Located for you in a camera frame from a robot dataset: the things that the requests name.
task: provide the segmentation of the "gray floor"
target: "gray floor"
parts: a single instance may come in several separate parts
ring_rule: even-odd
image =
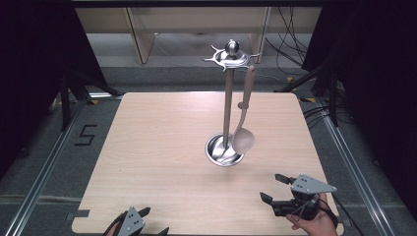
[[[213,63],[203,62],[210,58],[211,45],[221,48],[230,38],[241,42],[241,49],[251,53],[249,41],[244,34],[160,34],[156,37],[151,57],[145,65],[139,65],[133,50],[131,37],[127,34],[91,34],[89,39],[108,83],[121,91],[183,91],[224,90],[224,73]],[[276,35],[268,35],[278,45]],[[303,44],[310,36],[299,35]],[[290,48],[285,49],[296,57]],[[303,74],[294,63],[278,58],[278,65],[286,72]],[[263,61],[257,65],[255,90],[273,92],[297,80],[300,75],[287,75],[277,69],[276,53],[266,45]],[[244,71],[236,72],[235,89],[243,87]],[[314,80],[299,87],[294,93],[300,98],[311,98],[310,88]],[[117,111],[119,99],[100,99],[97,104],[84,105],[72,126],[69,137],[59,153],[48,181],[40,193],[22,235],[74,235],[71,230],[72,215],[78,209],[89,177]],[[300,102],[304,111],[318,106],[316,102]],[[373,163],[373,156],[350,115],[338,109],[339,131],[348,144],[376,200],[396,235],[416,235],[417,223],[391,187],[383,171]],[[319,158],[330,184],[338,188],[335,194],[355,219],[365,235],[380,235],[380,231],[359,194],[349,169],[330,135],[326,120],[317,113],[306,119]],[[48,158],[61,135],[61,108],[46,117],[37,134],[27,147],[30,155],[19,158],[0,182],[0,234],[3,233],[30,191],[34,179]],[[85,125],[94,135],[90,146],[76,146],[88,140],[80,137]],[[346,220],[343,235],[359,235]]]

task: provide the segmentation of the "ladle handle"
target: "ladle handle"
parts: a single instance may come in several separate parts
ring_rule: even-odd
[[[251,98],[251,92],[254,89],[254,81],[255,81],[255,67],[250,66],[248,71],[246,72],[245,78],[245,88],[243,91],[243,101],[240,104],[240,109],[248,109],[249,107],[249,99]]]

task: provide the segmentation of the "cable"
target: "cable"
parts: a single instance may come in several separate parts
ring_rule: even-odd
[[[301,59],[301,61],[302,62],[304,62],[304,55],[303,55],[303,53],[301,52],[302,50],[301,50],[301,48],[300,48],[300,46],[298,45],[299,43],[302,45],[302,46],[304,46],[305,48],[307,48],[305,45],[303,45],[297,38],[296,38],[296,36],[295,36],[295,30],[294,30],[294,21],[293,21],[293,16],[294,16],[294,8],[293,7],[290,7],[289,8],[289,10],[290,10],[290,22],[289,22],[289,24],[287,24],[287,22],[285,21],[285,18],[283,17],[283,14],[282,14],[282,12],[281,12],[281,9],[280,9],[280,7],[278,7],[278,11],[279,11],[279,14],[281,15],[281,18],[282,18],[282,20],[284,21],[284,24],[285,24],[285,27],[287,28],[287,32],[286,32],[286,34],[285,34],[285,38],[286,38],[286,36],[289,34],[291,37],[292,37],[292,39],[294,40],[294,43],[295,43],[295,45],[296,45],[296,47],[297,47],[297,53],[298,53],[298,55],[300,56],[300,59]]]
[[[272,45],[272,43],[270,43],[270,41],[268,40],[268,38],[265,38],[265,41],[278,53],[282,54],[283,56],[285,56],[288,60],[294,62],[295,64],[297,64],[298,66],[303,66],[303,64],[301,64],[300,62],[298,62],[297,60],[295,60],[294,58],[292,58],[291,56],[289,56],[288,54],[286,54],[285,52],[281,51],[279,48],[275,47],[274,45]]]
[[[360,235],[364,235],[364,233],[362,232],[362,230],[359,228],[359,226],[356,224],[355,220],[352,218],[352,216],[350,216],[350,214],[347,212],[346,208],[343,206],[343,204],[340,202],[340,200],[334,195],[333,198],[334,200],[340,205],[340,208],[344,211],[344,213],[346,213],[346,216],[349,218],[349,220],[352,222],[353,226],[355,226],[356,230],[358,230]]]
[[[309,130],[313,129],[313,127],[315,127],[321,120],[325,119],[325,117],[329,116],[328,114],[326,115],[321,115],[319,117],[314,118],[313,120],[311,120],[309,123],[307,123],[307,126],[309,126],[313,121],[316,121],[316,123],[314,123],[312,126],[309,127]]]

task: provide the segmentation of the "wooden tabletop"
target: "wooden tabletop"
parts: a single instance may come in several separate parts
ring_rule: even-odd
[[[241,100],[234,92],[230,133]],[[243,127],[256,142],[232,167],[211,163],[205,153],[209,138],[222,132],[223,107],[224,92],[125,94],[79,207],[89,216],[76,217],[73,230],[102,233],[129,207],[151,207],[143,233],[169,227],[171,235],[305,234],[260,198],[292,198],[275,173],[327,181],[296,96],[252,93]],[[331,195],[328,201],[338,215]]]

